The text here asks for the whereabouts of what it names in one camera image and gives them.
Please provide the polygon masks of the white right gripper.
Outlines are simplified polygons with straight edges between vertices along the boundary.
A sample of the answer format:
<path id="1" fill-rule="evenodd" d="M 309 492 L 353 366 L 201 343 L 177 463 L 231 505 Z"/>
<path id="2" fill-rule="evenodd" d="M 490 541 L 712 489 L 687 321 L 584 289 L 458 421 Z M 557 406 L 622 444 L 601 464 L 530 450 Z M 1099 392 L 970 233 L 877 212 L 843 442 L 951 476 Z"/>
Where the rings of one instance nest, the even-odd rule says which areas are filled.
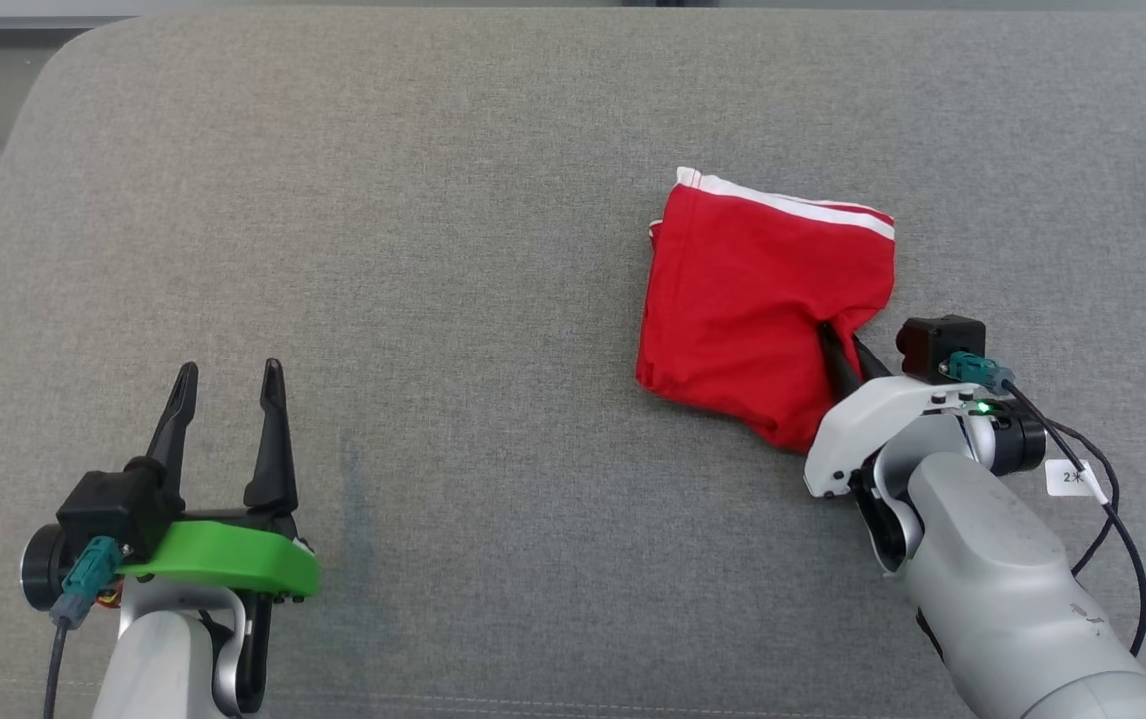
<path id="1" fill-rule="evenodd" d="M 994 469 L 992 424 L 970 414 L 982 386 L 929 385 L 893 376 L 856 334 L 854 365 L 841 334 L 829 322 L 817 325 L 817 341 L 832 400 L 840 403 L 824 415 L 806 456 L 803 480 L 810 497 L 849 494 L 851 472 L 871 458 L 884 472 L 909 472 L 935 453 L 961 454 Z"/>

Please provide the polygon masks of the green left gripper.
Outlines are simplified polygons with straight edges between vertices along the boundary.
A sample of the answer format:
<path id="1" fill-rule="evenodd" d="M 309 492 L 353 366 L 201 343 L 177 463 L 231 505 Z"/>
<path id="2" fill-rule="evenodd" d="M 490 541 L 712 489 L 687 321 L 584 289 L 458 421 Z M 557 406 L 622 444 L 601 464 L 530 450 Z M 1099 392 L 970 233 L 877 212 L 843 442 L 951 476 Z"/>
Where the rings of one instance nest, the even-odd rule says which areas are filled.
<path id="1" fill-rule="evenodd" d="M 198 365 L 182 364 L 146 450 L 146 456 L 160 467 L 160 489 L 167 501 L 182 501 L 186 432 L 194 419 L 198 385 Z M 264 364 L 259 405 L 262 431 L 242 505 L 250 511 L 289 517 L 299 507 L 298 487 L 286 386 L 282 365 L 274 357 Z M 120 575 L 309 599 L 320 592 L 321 569 L 316 555 L 298 538 L 215 519 L 181 519 L 164 532 L 150 558 L 126 561 Z"/>

